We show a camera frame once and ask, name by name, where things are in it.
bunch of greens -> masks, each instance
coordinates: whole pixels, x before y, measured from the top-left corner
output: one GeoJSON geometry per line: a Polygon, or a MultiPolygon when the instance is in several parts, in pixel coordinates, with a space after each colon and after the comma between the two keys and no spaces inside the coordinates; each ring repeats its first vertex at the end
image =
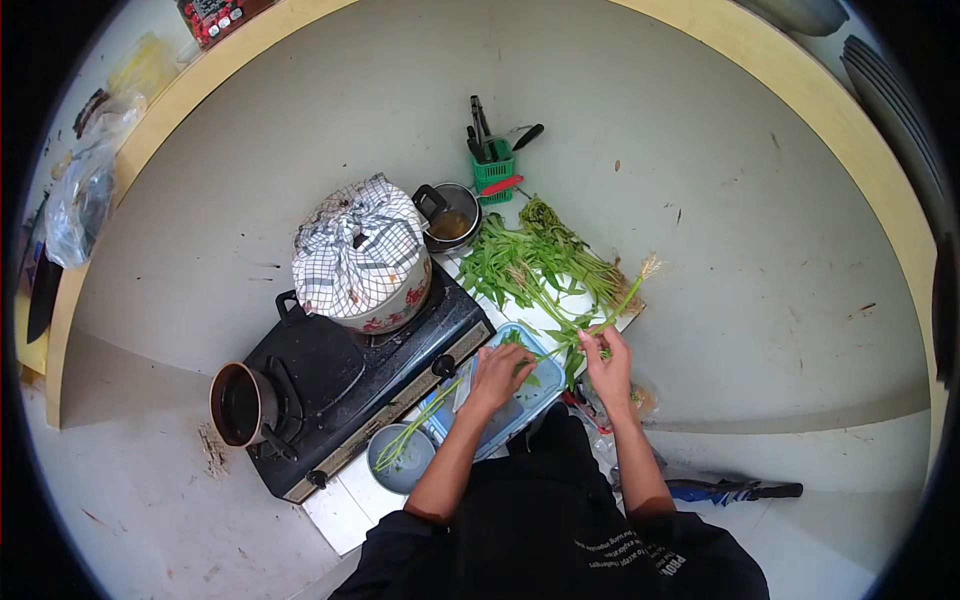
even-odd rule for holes
{"type": "MultiPolygon", "coordinates": [[[[510,331],[505,333],[504,336],[500,338],[500,344],[520,344],[521,346],[529,350],[527,345],[523,343],[523,340],[520,339],[519,329],[511,329],[510,331]]],[[[521,369],[523,369],[529,364],[530,364],[530,361],[527,361],[527,360],[521,360],[520,362],[516,363],[516,367],[514,367],[514,377],[516,377],[516,374],[519,373],[521,369]]],[[[533,373],[530,373],[529,375],[527,375],[527,378],[523,380],[523,383],[529,383],[532,386],[540,387],[540,379],[533,373]]]]}
{"type": "MultiPolygon", "coordinates": [[[[564,252],[564,259],[549,264],[551,268],[544,273],[544,276],[549,272],[566,273],[574,281],[581,281],[605,312],[607,309],[613,309],[626,298],[630,290],[630,281],[618,268],[620,259],[617,258],[613,264],[610,264],[587,252],[589,246],[580,235],[567,228],[553,208],[540,196],[534,195],[533,199],[520,210],[519,218],[520,224],[525,229],[533,231],[541,241],[554,249],[564,252]]],[[[640,312],[640,308],[640,299],[633,298],[628,300],[624,310],[628,314],[635,314],[640,312]]]]}
{"type": "Polygon", "coordinates": [[[447,386],[442,392],[439,392],[436,397],[430,400],[430,403],[420,411],[420,414],[417,415],[417,418],[412,422],[407,423],[407,426],[400,431],[389,444],[383,446],[383,449],[380,450],[380,453],[376,455],[376,464],[373,465],[373,470],[380,472],[384,468],[392,465],[396,459],[400,457],[400,454],[403,452],[403,448],[407,446],[407,442],[410,440],[410,436],[413,435],[414,431],[420,428],[421,425],[426,423],[434,413],[437,412],[437,409],[440,408],[440,405],[444,403],[444,398],[456,389],[460,382],[464,378],[461,377],[447,386]]]}
{"type": "Polygon", "coordinates": [[[587,252],[580,237],[564,226],[556,213],[535,196],[520,211],[522,229],[507,229],[503,217],[490,214],[473,241],[473,253],[460,264],[458,278],[466,290],[476,290],[502,310],[509,294],[520,308],[538,306],[553,319],[560,329],[546,330],[560,347],[547,356],[566,350],[564,373],[567,387],[573,387],[573,377],[584,362],[584,355],[576,347],[580,340],[577,330],[586,330],[600,308],[605,319],[594,332],[603,329],[623,313],[638,312],[640,303],[636,291],[640,282],[651,275],[659,263],[648,258],[633,285],[625,286],[626,277],[620,270],[587,252]],[[560,285],[557,275],[567,275],[570,282],[560,285]],[[577,287],[582,283],[593,294],[594,305],[586,314],[575,314],[560,306],[562,295],[579,296],[586,291],[577,287]],[[554,299],[549,288],[557,292],[554,299]]]}

portable gas stove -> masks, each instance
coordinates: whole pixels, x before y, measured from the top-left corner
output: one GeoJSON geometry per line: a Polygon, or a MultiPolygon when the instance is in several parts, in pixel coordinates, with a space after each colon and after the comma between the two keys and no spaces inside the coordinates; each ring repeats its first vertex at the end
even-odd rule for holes
{"type": "Polygon", "coordinates": [[[365,336],[307,316],[293,291],[276,298],[281,321],[244,361],[273,384],[275,442],[248,446],[270,492],[301,504],[493,336],[484,311],[433,262],[430,295],[407,325],[365,336]]]}

green basket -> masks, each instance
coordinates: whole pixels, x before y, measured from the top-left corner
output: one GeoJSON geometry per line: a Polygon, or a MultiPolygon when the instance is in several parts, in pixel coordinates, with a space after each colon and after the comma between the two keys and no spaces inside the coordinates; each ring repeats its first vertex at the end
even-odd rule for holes
{"type": "MultiPolygon", "coordinates": [[[[473,179],[477,193],[480,193],[485,188],[490,187],[498,181],[503,181],[514,174],[514,155],[510,149],[510,142],[505,139],[498,139],[493,142],[493,146],[496,148],[497,156],[500,158],[507,156],[507,158],[498,160],[497,162],[480,164],[477,162],[477,159],[473,157],[473,155],[470,155],[470,162],[473,163],[473,179]]],[[[502,192],[493,194],[492,196],[481,198],[480,204],[487,205],[505,203],[508,202],[513,196],[513,188],[505,189],[502,192]]]]}

red handle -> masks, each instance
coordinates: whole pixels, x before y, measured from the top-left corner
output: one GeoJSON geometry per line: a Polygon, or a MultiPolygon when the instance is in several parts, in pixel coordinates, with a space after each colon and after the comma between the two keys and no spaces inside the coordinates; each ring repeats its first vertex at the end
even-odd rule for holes
{"type": "Polygon", "coordinates": [[[492,196],[493,194],[495,194],[495,193],[497,193],[497,192],[502,192],[503,190],[507,189],[508,187],[513,187],[513,186],[517,185],[518,183],[523,183],[523,176],[522,176],[522,175],[514,175],[513,177],[508,177],[508,178],[504,179],[503,181],[498,181],[497,183],[494,183],[494,184],[491,185],[490,187],[485,187],[485,188],[483,189],[483,191],[480,192],[479,196],[480,196],[481,198],[483,198],[484,196],[492,196]]]}

blue plastic container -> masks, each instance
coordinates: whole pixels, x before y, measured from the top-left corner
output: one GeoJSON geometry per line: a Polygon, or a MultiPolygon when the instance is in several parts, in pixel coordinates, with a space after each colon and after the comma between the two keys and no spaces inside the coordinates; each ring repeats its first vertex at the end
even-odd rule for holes
{"type": "MultiPolygon", "coordinates": [[[[500,340],[510,331],[518,329],[520,331],[520,340],[524,346],[535,354],[546,354],[546,350],[537,341],[537,338],[530,333],[530,330],[519,323],[506,323],[497,329],[491,340],[487,343],[490,348],[496,348],[500,345],[500,340]]],[[[536,387],[529,383],[524,383],[516,391],[516,395],[510,398],[507,403],[490,419],[487,427],[484,428],[480,436],[480,444],[477,446],[474,460],[480,461],[493,454],[500,446],[504,445],[516,432],[527,426],[530,421],[535,419],[540,412],[551,404],[554,398],[564,389],[564,370],[553,360],[548,358],[543,360],[534,369],[534,375],[540,381],[540,386],[536,387]]],[[[434,398],[436,392],[431,393],[421,403],[420,409],[423,410],[430,400],[434,398]]],[[[444,403],[437,409],[427,421],[427,428],[436,436],[438,442],[446,438],[446,434],[453,426],[453,397],[454,394],[447,395],[444,403]]]]}

